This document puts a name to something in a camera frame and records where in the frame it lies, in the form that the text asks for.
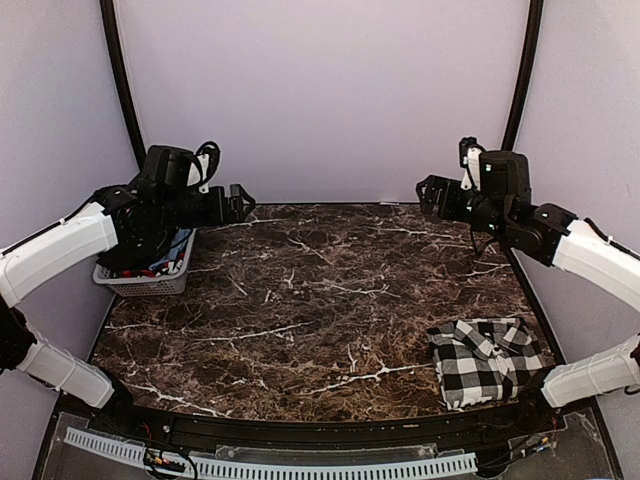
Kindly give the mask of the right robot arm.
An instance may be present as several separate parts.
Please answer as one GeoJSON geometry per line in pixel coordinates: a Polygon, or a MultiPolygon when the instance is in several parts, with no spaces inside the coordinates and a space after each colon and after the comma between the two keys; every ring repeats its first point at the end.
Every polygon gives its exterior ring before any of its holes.
{"type": "MultiPolygon", "coordinates": [[[[581,277],[638,309],[638,254],[605,235],[589,218],[552,203],[534,205],[525,155],[472,143],[462,147],[460,166],[460,180],[429,175],[416,184],[424,214],[466,223],[502,248],[581,277]]],[[[545,422],[549,407],[620,389],[638,393],[639,338],[556,366],[538,376],[536,384],[538,395],[528,396],[510,413],[511,426],[521,434],[545,422]]]]}

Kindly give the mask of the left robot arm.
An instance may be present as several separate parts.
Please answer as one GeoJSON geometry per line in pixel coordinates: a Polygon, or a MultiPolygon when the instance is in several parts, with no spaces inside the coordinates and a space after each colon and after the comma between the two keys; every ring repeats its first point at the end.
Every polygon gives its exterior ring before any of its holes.
{"type": "Polygon", "coordinates": [[[209,183],[220,163],[209,141],[191,152],[153,145],[127,184],[96,190],[71,214],[1,251],[1,368],[18,370],[102,410],[120,436],[141,427],[140,412],[113,375],[30,328],[19,304],[44,283],[95,257],[111,271],[140,270],[169,252],[176,233],[240,224],[256,206],[239,184],[209,183]]]}

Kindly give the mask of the blue clothes in basket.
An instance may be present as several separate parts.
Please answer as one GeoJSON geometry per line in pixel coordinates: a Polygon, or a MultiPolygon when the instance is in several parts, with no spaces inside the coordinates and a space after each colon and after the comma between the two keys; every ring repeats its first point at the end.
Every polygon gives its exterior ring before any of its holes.
{"type": "Polygon", "coordinates": [[[176,274],[182,267],[188,243],[193,236],[194,229],[180,229],[174,236],[169,249],[162,257],[153,263],[148,263],[143,268],[129,269],[114,272],[105,267],[100,267],[102,277],[107,279],[158,277],[176,274]]]}

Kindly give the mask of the grey plastic laundry basket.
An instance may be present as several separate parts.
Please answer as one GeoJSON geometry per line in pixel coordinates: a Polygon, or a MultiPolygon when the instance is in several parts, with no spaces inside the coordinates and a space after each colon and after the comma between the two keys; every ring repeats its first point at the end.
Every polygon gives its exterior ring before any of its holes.
{"type": "Polygon", "coordinates": [[[97,285],[106,286],[121,297],[142,297],[178,295],[186,288],[187,272],[191,259],[192,247],[195,239],[195,230],[187,249],[184,263],[180,270],[173,275],[135,278],[107,279],[102,277],[101,265],[96,264],[93,272],[93,281],[97,285]]]}

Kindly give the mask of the black white plaid shirt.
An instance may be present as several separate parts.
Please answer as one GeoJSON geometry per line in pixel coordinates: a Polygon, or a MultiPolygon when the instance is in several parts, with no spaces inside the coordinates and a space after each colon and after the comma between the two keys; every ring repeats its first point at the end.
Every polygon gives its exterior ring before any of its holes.
{"type": "Polygon", "coordinates": [[[456,320],[427,330],[443,403],[450,411],[510,401],[545,367],[520,317],[456,320]]]}

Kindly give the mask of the right black frame post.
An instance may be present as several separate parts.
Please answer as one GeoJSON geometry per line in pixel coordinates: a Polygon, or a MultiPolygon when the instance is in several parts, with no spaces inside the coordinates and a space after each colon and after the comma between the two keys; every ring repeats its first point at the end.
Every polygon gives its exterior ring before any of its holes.
{"type": "Polygon", "coordinates": [[[529,2],[519,68],[501,143],[502,150],[512,151],[516,143],[533,73],[543,9],[543,0],[529,2]]]}

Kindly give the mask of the black frame post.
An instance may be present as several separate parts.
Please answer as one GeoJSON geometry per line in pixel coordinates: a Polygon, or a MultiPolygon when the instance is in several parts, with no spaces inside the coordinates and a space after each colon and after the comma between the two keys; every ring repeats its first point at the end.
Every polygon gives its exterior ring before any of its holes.
{"type": "Polygon", "coordinates": [[[516,143],[533,73],[543,9],[543,0],[529,2],[519,68],[501,143],[502,150],[512,151],[516,143]]]}
{"type": "Polygon", "coordinates": [[[118,29],[115,2],[113,0],[100,0],[99,6],[112,76],[116,87],[122,117],[136,164],[138,168],[141,169],[146,155],[146,148],[142,138],[126,71],[118,29]]]}

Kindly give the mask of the left black frame post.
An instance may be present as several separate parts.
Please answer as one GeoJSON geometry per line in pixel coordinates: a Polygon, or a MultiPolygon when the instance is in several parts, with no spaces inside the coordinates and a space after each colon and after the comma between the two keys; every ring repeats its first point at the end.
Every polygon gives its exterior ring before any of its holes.
{"type": "Polygon", "coordinates": [[[116,87],[122,117],[136,164],[138,168],[141,169],[146,155],[146,148],[142,138],[126,71],[118,29],[115,2],[113,0],[100,0],[99,6],[112,76],[116,87]]]}

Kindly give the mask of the black front rail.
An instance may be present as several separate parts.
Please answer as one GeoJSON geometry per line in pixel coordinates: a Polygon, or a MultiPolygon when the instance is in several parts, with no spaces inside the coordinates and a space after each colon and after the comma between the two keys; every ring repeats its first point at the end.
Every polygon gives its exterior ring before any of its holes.
{"type": "Polygon", "coordinates": [[[364,422],[269,422],[214,418],[132,406],[123,414],[85,411],[89,424],[110,432],[140,433],[186,450],[217,447],[302,450],[383,448],[434,444],[440,450],[501,448],[511,439],[552,426],[551,414],[516,404],[467,413],[364,422]]]}

